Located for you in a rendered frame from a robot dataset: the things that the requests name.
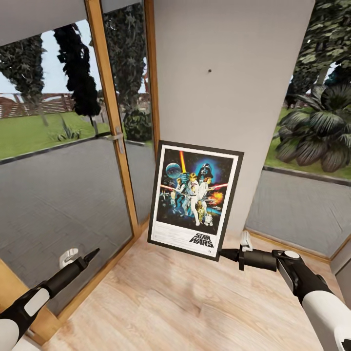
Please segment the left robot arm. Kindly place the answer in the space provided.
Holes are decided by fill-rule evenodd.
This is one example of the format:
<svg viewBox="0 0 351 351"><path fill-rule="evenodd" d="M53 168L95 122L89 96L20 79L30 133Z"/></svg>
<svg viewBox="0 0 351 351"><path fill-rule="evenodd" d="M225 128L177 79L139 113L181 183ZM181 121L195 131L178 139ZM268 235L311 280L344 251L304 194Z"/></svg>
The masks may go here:
<svg viewBox="0 0 351 351"><path fill-rule="evenodd" d="M78 277L99 251L100 248L86 255L84 259L80 256L73 261L70 259L78 253L78 248L67 250L59 258L61 270L57 274L27 291L12 306L0 313L0 351L12 351L45 303Z"/></svg>

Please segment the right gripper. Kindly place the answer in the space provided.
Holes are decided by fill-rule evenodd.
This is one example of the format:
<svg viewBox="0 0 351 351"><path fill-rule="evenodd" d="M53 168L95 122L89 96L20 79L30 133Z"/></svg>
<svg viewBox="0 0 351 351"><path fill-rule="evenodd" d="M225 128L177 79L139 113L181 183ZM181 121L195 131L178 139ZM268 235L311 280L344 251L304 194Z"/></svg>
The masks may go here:
<svg viewBox="0 0 351 351"><path fill-rule="evenodd" d="M244 266L251 266L263 269L263 251L253 249L253 251L242 251L242 245L239 249L222 249L218 252L221 256L232 261L239 262L239 269L244 270Z"/></svg>

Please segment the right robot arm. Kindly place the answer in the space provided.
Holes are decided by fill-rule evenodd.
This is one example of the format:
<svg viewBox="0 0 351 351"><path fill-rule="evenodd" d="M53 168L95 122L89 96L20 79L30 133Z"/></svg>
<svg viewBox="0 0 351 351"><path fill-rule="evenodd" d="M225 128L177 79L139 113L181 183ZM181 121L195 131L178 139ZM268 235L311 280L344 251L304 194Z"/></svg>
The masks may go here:
<svg viewBox="0 0 351 351"><path fill-rule="evenodd" d="M248 231L240 233L239 249L218 253L251 266L276 272L278 269L292 293L298 297L324 351L351 351L351 311L329 289L325 279L314 274L293 251L265 252L253 249Z"/></svg>

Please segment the poster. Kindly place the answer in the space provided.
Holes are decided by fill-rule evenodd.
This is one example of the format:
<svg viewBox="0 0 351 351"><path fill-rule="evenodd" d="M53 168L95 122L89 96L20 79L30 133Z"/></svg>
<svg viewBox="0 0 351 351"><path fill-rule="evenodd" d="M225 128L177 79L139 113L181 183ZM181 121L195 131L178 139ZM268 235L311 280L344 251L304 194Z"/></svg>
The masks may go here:
<svg viewBox="0 0 351 351"><path fill-rule="evenodd" d="M218 262L243 157L159 140L147 241Z"/></svg>

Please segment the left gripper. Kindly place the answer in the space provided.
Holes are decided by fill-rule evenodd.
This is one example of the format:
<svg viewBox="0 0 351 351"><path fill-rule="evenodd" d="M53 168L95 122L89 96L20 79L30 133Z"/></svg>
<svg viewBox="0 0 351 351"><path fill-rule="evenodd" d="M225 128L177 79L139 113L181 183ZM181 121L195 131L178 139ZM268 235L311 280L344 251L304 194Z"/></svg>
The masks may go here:
<svg viewBox="0 0 351 351"><path fill-rule="evenodd" d="M57 272L57 274L55 274L63 280L64 288L69 285L69 283L72 282L76 277L78 277L80 272L88 267L89 262L96 256L99 251L100 248L92 251L90 254L86 255L84 259L82 259L80 256L75 261L69 263L67 266Z"/></svg>

